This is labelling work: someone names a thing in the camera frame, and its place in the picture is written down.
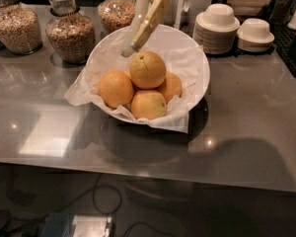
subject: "countertop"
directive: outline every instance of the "countertop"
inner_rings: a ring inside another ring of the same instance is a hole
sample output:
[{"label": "countertop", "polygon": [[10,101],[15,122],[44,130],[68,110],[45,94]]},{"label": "countertop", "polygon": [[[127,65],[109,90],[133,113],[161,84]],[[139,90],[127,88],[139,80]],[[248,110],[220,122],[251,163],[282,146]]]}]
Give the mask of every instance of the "countertop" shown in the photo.
[{"label": "countertop", "polygon": [[[189,134],[123,123],[64,94],[83,65],[48,42],[49,6],[35,6],[43,47],[0,49],[0,162],[296,192],[296,79],[276,51],[208,58],[210,85]],[[83,8],[103,37],[96,8]]]}]

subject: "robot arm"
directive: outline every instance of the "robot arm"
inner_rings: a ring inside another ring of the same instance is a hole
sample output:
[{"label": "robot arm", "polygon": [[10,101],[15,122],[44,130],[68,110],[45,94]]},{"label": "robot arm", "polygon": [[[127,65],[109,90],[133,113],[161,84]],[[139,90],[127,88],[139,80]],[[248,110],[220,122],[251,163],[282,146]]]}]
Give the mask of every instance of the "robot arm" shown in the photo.
[{"label": "robot arm", "polygon": [[130,56],[146,43],[164,19],[170,5],[171,0],[136,0],[136,14],[121,47],[122,56]]}]

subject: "orange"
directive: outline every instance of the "orange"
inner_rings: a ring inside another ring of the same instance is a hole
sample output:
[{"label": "orange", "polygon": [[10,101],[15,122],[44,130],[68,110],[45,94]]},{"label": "orange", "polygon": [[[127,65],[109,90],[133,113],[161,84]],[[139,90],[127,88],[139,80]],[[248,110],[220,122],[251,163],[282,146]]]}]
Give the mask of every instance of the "orange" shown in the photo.
[{"label": "orange", "polygon": [[139,90],[130,104],[130,111],[137,119],[156,119],[166,114],[167,102],[156,90]]},{"label": "orange", "polygon": [[156,90],[165,97],[168,103],[175,95],[181,96],[182,81],[177,74],[168,71],[166,80]]},{"label": "orange", "polygon": [[162,57],[146,50],[134,55],[129,63],[129,75],[134,85],[140,89],[153,89],[166,78],[167,68]]},{"label": "orange", "polygon": [[112,108],[130,104],[134,96],[134,88],[130,78],[121,70],[110,70],[99,80],[99,95]]}]

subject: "small white bowl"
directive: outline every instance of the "small white bowl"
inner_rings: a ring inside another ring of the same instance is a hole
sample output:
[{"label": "small white bowl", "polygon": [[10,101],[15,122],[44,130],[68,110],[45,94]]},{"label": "small white bowl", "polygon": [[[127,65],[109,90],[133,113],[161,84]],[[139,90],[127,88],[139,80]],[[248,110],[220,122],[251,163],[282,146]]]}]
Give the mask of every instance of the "small white bowl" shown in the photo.
[{"label": "small white bowl", "polygon": [[269,43],[274,41],[274,35],[269,31],[267,21],[251,18],[238,28],[237,37],[253,43]]},{"label": "small white bowl", "polygon": [[196,17],[197,22],[207,30],[214,32],[232,32],[240,23],[234,16],[234,10],[226,4],[212,4]]}]

